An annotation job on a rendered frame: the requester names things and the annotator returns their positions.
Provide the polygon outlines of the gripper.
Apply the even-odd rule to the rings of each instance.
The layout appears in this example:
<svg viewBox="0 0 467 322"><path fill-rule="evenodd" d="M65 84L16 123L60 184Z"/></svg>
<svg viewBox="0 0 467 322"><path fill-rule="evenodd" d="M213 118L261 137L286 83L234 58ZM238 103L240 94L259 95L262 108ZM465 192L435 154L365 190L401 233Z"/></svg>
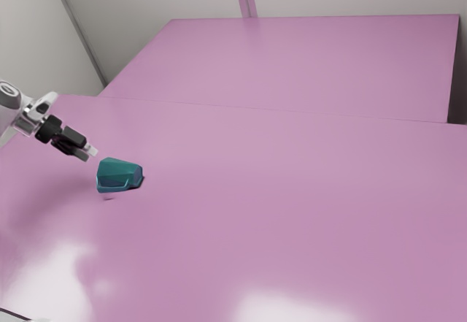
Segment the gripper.
<svg viewBox="0 0 467 322"><path fill-rule="evenodd" d="M35 138L44 144L52 140L51 145L63 154L74 156L84 162L90 156L98 154L98 150L87 141L84 135L69 126L65 126L62 131L61 124L61 119L54 115L49 115L35 133Z"/></svg>

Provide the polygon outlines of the teal faceted mug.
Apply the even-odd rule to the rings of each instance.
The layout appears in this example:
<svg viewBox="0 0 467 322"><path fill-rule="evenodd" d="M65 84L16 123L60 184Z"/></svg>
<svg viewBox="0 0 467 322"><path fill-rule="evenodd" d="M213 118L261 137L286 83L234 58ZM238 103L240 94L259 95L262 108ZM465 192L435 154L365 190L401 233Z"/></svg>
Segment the teal faceted mug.
<svg viewBox="0 0 467 322"><path fill-rule="evenodd" d="M116 158L104 158L96 173L99 193L117 193L139 188L144 179L143 168L135 163Z"/></svg>

